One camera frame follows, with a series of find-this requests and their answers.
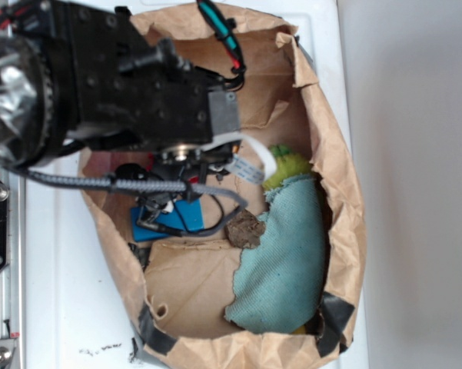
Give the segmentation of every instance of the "teal cloth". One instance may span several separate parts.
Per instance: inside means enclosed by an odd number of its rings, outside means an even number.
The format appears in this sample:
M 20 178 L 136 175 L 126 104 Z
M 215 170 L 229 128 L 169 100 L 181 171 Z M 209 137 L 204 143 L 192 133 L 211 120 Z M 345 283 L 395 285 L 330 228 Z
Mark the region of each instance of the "teal cloth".
M 310 175 L 284 181 L 265 194 L 270 211 L 261 244 L 245 249 L 234 273 L 234 303 L 225 318 L 256 334 L 291 333 L 317 309 L 324 272 L 321 208 Z

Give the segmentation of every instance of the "white wall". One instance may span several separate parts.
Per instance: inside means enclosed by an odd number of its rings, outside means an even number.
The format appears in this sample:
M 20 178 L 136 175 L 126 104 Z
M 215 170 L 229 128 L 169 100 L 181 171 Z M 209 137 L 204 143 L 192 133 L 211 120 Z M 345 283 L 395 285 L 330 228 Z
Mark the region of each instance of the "white wall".
M 338 0 L 372 369 L 462 369 L 462 0 Z

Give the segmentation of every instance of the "brown rock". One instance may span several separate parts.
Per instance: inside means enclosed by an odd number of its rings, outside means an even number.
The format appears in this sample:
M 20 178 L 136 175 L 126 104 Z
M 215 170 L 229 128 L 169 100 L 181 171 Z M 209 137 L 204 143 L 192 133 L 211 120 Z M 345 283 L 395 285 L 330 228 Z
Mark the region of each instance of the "brown rock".
M 257 248 L 265 223 L 244 209 L 225 226 L 225 233 L 235 248 Z

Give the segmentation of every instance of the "paper bag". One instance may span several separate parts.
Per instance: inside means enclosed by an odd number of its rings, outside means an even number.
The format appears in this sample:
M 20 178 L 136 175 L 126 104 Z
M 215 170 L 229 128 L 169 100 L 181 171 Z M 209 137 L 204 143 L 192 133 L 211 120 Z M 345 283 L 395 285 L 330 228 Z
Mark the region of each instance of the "paper bag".
M 252 334 L 224 319 L 232 303 L 232 278 L 241 250 L 224 234 L 204 240 L 165 239 L 151 246 L 145 273 L 133 255 L 129 208 L 133 198 L 88 192 L 106 262 L 144 349 L 174 368 L 313 368 L 335 359 L 352 343 L 365 264 L 364 202 L 351 156 L 318 79 L 299 48 L 297 29 L 281 18 L 219 5 L 237 22 L 235 33 L 248 67 L 238 92 L 243 132 L 265 145 L 286 144 L 311 159 L 326 198 L 327 273 L 324 292 L 307 334 Z M 196 5 L 180 5 L 132 17 L 149 43 L 175 40 L 195 65 L 231 77 L 230 62 Z M 257 162 L 244 145 L 240 155 Z M 120 164 L 147 161 L 145 153 L 84 153 L 81 174 L 99 176 Z M 263 190 L 232 175 L 220 185 L 266 209 Z M 226 210 L 234 207 L 230 201 Z M 204 220 L 218 210 L 202 200 Z

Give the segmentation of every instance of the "braided gray cable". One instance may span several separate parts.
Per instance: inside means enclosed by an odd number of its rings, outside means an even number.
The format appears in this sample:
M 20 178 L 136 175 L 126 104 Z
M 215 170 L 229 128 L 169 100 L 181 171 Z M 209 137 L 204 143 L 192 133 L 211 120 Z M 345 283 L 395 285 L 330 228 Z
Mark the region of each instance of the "braided gray cable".
M 38 183 L 56 188 L 80 189 L 86 191 L 108 191 L 131 196 L 139 196 L 151 192 L 186 192 L 193 191 L 196 194 L 209 194 L 231 198 L 238 203 L 238 206 L 229 214 L 225 215 L 219 224 L 198 233 L 182 232 L 182 236 L 207 237 L 220 231 L 227 222 L 239 214 L 248 206 L 248 202 L 237 193 L 227 188 L 210 187 L 205 184 L 188 184 L 182 181 L 136 181 L 116 178 L 80 178 L 65 177 L 61 175 L 47 175 L 38 171 L 21 171 L 11 169 L 18 175 Z

